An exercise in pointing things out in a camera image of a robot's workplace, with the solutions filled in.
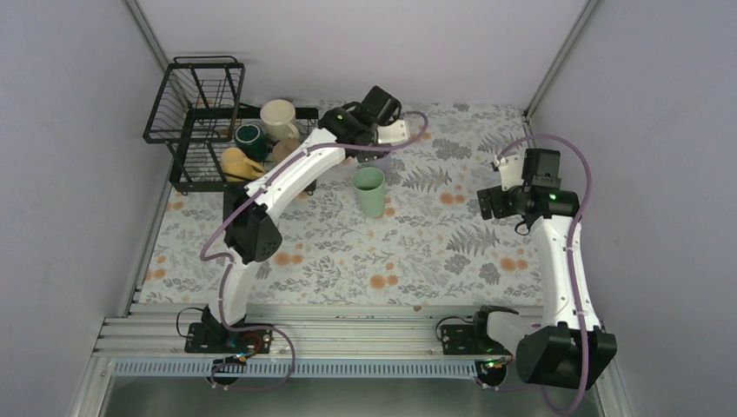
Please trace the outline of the mint green plastic cup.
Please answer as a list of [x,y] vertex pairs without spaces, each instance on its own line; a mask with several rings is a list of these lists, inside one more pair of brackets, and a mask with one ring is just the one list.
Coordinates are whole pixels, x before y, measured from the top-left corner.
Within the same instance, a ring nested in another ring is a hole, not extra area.
[[358,169],[352,177],[359,207],[369,218],[383,215],[385,210],[385,175],[375,167]]

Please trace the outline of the cream ceramic mug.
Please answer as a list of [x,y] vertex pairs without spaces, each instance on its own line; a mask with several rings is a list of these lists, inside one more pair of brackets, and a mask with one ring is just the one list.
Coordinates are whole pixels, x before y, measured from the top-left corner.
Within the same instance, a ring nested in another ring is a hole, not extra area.
[[301,138],[296,125],[296,108],[290,101],[275,99],[265,103],[260,110],[260,119],[274,141],[299,141]]

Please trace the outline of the dark green ceramic mug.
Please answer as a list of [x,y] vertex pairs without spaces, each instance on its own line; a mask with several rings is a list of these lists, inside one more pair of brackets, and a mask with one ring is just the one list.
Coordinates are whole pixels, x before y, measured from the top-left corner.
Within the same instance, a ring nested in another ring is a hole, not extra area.
[[239,148],[249,159],[264,162],[269,155],[269,145],[261,128],[253,123],[240,125],[234,139]]

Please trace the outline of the lavender plastic cup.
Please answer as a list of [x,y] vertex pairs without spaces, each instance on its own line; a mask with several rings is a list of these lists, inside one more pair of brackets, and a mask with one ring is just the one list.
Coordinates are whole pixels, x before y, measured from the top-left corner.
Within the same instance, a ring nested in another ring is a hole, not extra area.
[[393,158],[391,156],[385,156],[383,158],[376,159],[372,162],[375,168],[380,169],[385,175],[392,171]]

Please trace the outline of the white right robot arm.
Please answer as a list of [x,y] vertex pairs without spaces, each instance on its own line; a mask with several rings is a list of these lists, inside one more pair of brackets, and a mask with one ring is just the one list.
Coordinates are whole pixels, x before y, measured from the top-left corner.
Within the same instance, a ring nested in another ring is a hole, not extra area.
[[483,354],[499,346],[512,354],[527,384],[589,390],[617,352],[588,297],[581,256],[583,206],[561,189],[561,154],[527,149],[497,166],[501,185],[478,191],[485,220],[518,215],[532,236],[543,291],[539,328],[512,308],[484,306],[473,317],[470,340]]

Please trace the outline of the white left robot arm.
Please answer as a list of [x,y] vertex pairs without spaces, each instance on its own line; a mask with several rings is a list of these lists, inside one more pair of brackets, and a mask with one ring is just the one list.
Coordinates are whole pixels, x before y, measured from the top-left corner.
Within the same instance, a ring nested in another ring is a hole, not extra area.
[[282,245],[276,222],[284,209],[344,160],[373,161],[405,147],[410,134],[401,112],[401,102],[375,86],[362,101],[326,111],[297,150],[265,176],[226,189],[222,225],[200,252],[202,261],[226,262],[216,299],[201,319],[216,349],[228,352],[241,342],[238,323],[247,315],[246,281]]

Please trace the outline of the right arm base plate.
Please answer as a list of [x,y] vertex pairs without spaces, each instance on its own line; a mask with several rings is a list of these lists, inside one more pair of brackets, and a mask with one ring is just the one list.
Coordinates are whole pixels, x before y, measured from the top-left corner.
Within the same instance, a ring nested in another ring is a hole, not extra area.
[[478,335],[472,324],[443,323],[439,329],[444,355],[511,355],[501,343]]

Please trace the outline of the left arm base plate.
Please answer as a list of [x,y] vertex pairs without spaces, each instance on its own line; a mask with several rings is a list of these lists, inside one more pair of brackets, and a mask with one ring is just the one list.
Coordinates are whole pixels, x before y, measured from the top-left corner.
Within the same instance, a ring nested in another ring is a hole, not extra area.
[[271,330],[230,332],[222,328],[213,333],[204,323],[189,325],[184,351],[188,354],[252,355],[268,354],[273,340]]

